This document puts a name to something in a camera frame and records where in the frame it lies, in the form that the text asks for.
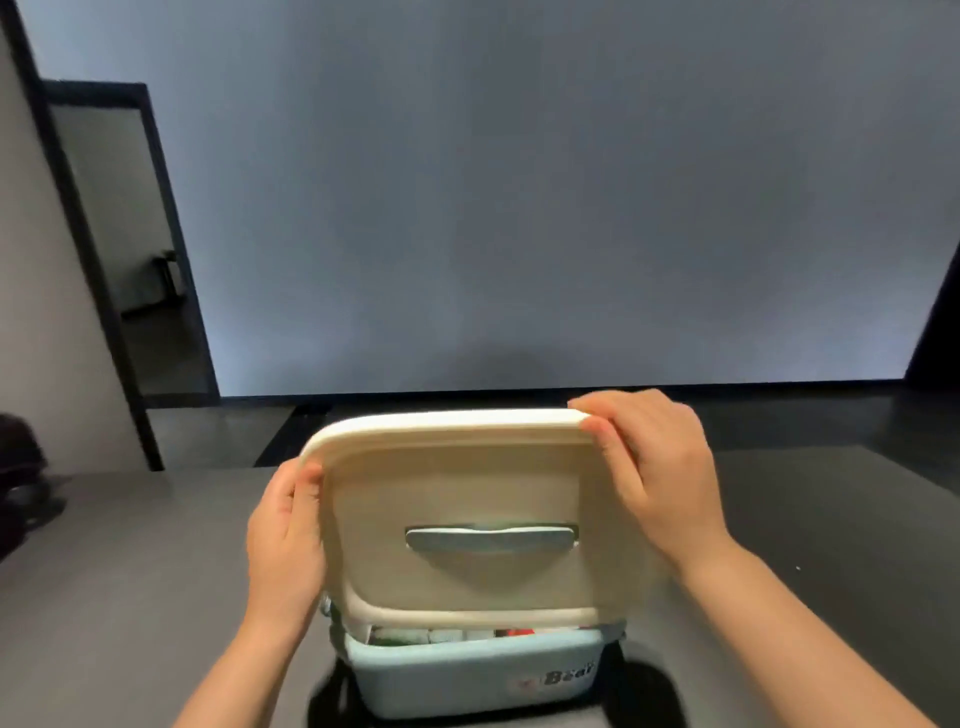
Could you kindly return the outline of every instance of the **lid handle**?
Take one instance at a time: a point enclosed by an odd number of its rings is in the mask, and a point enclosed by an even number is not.
[[[407,545],[424,553],[518,553],[570,550],[577,544],[577,526],[523,525],[509,528],[426,526],[408,528]]]

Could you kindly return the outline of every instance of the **doorway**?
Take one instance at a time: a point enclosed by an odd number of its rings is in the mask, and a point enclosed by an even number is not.
[[[219,401],[159,132],[144,84],[44,89],[146,407]],[[117,327],[104,327],[107,335]]]

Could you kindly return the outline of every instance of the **person's left arm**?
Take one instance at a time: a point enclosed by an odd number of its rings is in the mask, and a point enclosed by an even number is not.
[[[319,465],[283,463],[247,528],[250,596],[227,651],[174,728],[264,728],[324,585]]]

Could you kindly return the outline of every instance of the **wall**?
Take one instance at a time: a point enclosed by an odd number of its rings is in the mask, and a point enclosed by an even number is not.
[[[151,91],[224,395],[899,377],[960,6],[22,0]]]
[[[53,111],[114,306],[127,311],[162,300],[150,261],[173,240],[140,112]]]
[[[30,422],[56,473],[146,469],[2,34],[0,411]]]

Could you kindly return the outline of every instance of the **hand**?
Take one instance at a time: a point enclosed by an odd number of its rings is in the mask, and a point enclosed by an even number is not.
[[[250,596],[246,629],[296,645],[324,587],[320,534],[323,469],[287,460],[276,469],[247,526]]]
[[[683,574],[736,547],[724,523],[713,454],[694,411],[648,389],[593,392],[569,406],[610,467],[623,504]]]

